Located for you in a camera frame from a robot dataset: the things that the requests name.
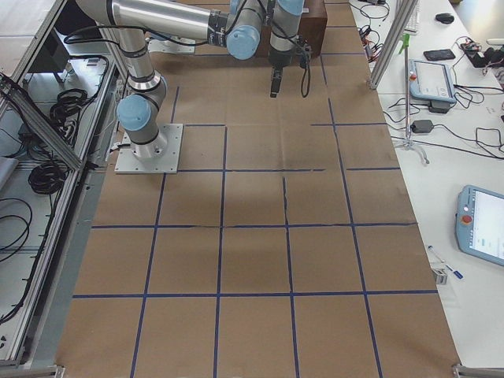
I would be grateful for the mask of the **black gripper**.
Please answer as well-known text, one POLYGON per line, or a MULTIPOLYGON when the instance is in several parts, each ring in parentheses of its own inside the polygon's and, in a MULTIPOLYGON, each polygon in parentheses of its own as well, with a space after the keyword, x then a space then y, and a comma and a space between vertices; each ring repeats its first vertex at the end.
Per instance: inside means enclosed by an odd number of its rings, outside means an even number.
POLYGON ((268 54, 269 63, 272 66, 270 97, 276 98, 280 93, 283 69, 292 63, 295 49, 277 50, 270 49, 268 54))

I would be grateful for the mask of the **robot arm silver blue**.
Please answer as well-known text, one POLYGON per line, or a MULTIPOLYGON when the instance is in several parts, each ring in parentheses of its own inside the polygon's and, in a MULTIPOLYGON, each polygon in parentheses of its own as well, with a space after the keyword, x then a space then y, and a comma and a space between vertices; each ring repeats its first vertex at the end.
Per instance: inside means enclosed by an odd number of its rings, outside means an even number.
POLYGON ((232 1, 228 12, 174 1, 79 1, 77 5, 99 27, 117 32, 113 44, 126 65, 132 90, 120 101, 117 116, 137 161, 154 162, 178 152, 156 121, 168 85, 153 67, 146 33, 176 44, 186 38, 222 47, 234 58, 247 60, 256 53, 261 30, 268 25, 271 97, 279 94, 283 70, 294 57, 300 58, 304 70, 302 96, 309 93, 311 52, 298 34, 302 1, 232 1))

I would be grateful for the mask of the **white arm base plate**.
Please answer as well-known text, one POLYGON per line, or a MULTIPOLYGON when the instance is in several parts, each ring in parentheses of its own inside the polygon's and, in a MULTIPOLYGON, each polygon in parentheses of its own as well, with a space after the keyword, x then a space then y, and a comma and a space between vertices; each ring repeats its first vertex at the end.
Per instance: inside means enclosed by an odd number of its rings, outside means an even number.
POLYGON ((183 124, 161 124, 157 138, 149 144, 133 143, 124 133, 114 171, 119 174, 177 174, 183 124))

